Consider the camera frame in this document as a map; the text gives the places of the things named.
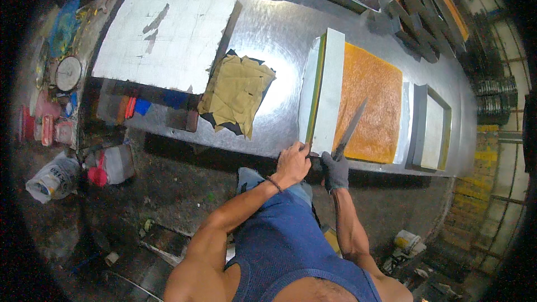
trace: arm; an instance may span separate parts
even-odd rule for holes
[[[300,182],[311,162],[309,145],[295,143],[282,151],[272,180],[281,189]],[[225,300],[224,265],[227,235],[254,214],[278,188],[269,181],[259,184],[220,206],[192,237],[185,259],[174,268],[164,292],[166,301]]]
[[[328,168],[326,185],[336,207],[336,234],[343,258],[369,272],[383,302],[413,301],[410,291],[396,279],[384,275],[369,253],[366,231],[356,215],[348,191],[347,160],[333,161],[325,152],[322,158]]]

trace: jeans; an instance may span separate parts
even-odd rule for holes
[[[241,167],[238,169],[238,186],[237,186],[237,195],[243,191],[248,191],[256,187],[261,182],[265,181],[264,178],[259,175],[257,171],[254,171],[250,168]],[[305,183],[304,181],[297,183],[296,185],[291,185],[286,189],[292,196],[297,199],[297,202],[306,204],[310,209],[312,208],[312,186]]]

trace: gloved hand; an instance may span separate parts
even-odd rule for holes
[[[328,170],[324,186],[330,195],[332,191],[338,188],[348,189],[348,162],[345,157],[339,161],[332,160],[330,153],[323,152],[321,155],[322,162]]]

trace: white bucket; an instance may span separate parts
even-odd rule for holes
[[[421,242],[421,237],[413,233],[408,232],[407,230],[401,230],[395,236],[394,243],[396,246],[401,248],[404,253],[409,254],[412,252],[412,249]]]

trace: blue tank top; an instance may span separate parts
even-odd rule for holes
[[[317,277],[336,283],[359,302],[381,302],[368,272],[334,252],[311,208],[286,191],[270,198],[235,234],[241,279],[233,302],[272,301],[293,281]]]

